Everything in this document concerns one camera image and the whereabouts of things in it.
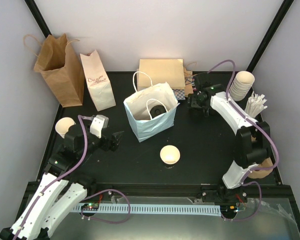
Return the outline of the paper cup near left arm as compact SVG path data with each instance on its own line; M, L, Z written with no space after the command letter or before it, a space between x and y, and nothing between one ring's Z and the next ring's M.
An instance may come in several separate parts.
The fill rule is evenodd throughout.
M76 122L71 117L63 117L57 121L54 129L56 133L64 139L70 127L75 124Z

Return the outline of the light blue paper bag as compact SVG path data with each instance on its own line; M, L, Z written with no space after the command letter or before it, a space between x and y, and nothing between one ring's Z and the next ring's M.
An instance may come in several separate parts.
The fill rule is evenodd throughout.
M150 86L138 91L135 81L132 80L134 93L123 104L130 127L141 143L174 125L179 102L167 82L153 85L152 79L141 71L136 71L132 77L140 74L146 75ZM156 105L163 105L167 112L151 119L150 110Z

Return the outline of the single black cup lid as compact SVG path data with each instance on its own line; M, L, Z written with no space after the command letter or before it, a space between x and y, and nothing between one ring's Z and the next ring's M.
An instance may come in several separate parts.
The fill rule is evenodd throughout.
M155 105L153 106L149 113L150 113L150 118L156 118L159 115L165 114L167 112L167 109L163 105Z

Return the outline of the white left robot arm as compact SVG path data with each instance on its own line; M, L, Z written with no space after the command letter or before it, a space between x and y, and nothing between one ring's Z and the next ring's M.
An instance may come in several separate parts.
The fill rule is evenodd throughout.
M62 144L48 160L39 186L24 212L11 226L1 230L2 240L49 240L71 210L84 199L93 199L98 192L92 177L73 175L87 157L96 150L115 151L123 132L107 135L108 119L84 116L79 123L64 117L55 125Z

